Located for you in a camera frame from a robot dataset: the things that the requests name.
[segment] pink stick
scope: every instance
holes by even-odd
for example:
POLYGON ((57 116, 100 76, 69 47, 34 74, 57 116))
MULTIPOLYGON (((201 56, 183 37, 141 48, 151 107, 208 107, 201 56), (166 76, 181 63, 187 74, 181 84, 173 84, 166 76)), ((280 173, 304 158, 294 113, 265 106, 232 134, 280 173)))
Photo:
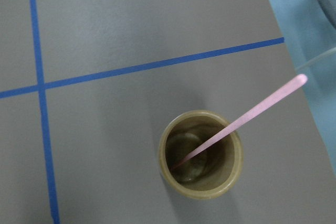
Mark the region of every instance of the pink stick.
POLYGON ((201 153, 205 149, 209 148, 214 143, 217 143, 222 138, 226 137, 231 132, 235 131, 248 121, 252 120, 259 114, 263 113, 265 110, 288 96, 289 94, 293 93, 300 87, 302 87, 306 82, 308 78, 304 74, 299 74, 298 76, 295 76, 293 79, 291 79, 289 82, 287 82, 285 85, 283 85, 281 88, 279 88, 277 91, 275 91, 273 94, 271 94, 269 97, 265 98, 263 101, 261 101, 259 104, 254 106, 252 109, 247 111, 244 115, 239 117, 236 121, 219 131, 216 135, 212 136, 210 139, 205 141, 203 144, 201 144, 199 147, 197 147, 195 150, 190 152, 188 155, 186 155, 180 162, 176 163, 174 166, 172 166, 171 170, 176 169, 192 157, 196 156, 197 154, 201 153))

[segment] light blue surface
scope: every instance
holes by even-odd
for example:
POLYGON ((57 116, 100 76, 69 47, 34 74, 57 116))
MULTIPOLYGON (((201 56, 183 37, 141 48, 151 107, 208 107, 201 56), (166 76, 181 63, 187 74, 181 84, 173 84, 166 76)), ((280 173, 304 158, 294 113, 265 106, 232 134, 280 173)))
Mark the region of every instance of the light blue surface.
MULTIPOLYGON (((336 30, 317 0, 270 0, 295 67, 336 47, 336 30)), ((336 55, 302 69, 304 92, 336 174, 336 55)))

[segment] gray tabletop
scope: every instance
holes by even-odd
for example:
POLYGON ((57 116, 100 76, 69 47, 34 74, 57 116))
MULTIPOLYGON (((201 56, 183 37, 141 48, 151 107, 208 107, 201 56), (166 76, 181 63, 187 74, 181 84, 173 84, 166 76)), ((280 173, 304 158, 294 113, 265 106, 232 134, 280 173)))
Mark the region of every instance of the gray tabletop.
POLYGON ((268 0, 0 6, 0 223, 334 222, 336 180, 301 90, 238 130, 228 193, 192 200, 160 176, 176 116, 233 121, 295 75, 268 0))

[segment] ceramic cup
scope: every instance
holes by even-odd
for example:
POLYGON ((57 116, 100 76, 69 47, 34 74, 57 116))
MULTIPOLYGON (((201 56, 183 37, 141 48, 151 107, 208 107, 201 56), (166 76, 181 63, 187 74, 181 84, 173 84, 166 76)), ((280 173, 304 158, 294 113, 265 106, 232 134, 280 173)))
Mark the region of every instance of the ceramic cup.
POLYGON ((212 199, 237 182, 243 167, 243 148, 236 132, 175 170, 169 169, 228 124, 214 112, 195 110, 178 116, 164 130, 159 146, 161 173, 180 194, 194 199, 212 199))

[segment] cup rim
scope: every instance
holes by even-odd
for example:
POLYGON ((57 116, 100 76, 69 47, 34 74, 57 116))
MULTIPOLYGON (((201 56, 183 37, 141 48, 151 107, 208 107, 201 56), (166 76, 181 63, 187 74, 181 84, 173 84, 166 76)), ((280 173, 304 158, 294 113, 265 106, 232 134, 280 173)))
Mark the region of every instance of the cup rim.
POLYGON ((235 153, 234 166, 228 179, 224 181, 222 184, 220 184, 218 187, 204 191, 191 190, 189 188, 184 187, 174 179, 174 177, 171 175, 169 171, 165 157, 165 144, 167 137, 173 127, 175 127, 181 121, 194 116, 207 116, 209 118, 216 120, 223 126, 229 125, 229 122, 224 117, 209 110, 193 110, 179 115, 168 124, 168 126, 165 128, 161 136, 159 144, 160 169, 165 180, 180 194, 193 199, 213 199, 227 192, 237 182, 243 168, 243 147, 241 145, 238 133, 236 131, 230 133, 230 136, 233 140, 234 153, 235 153))

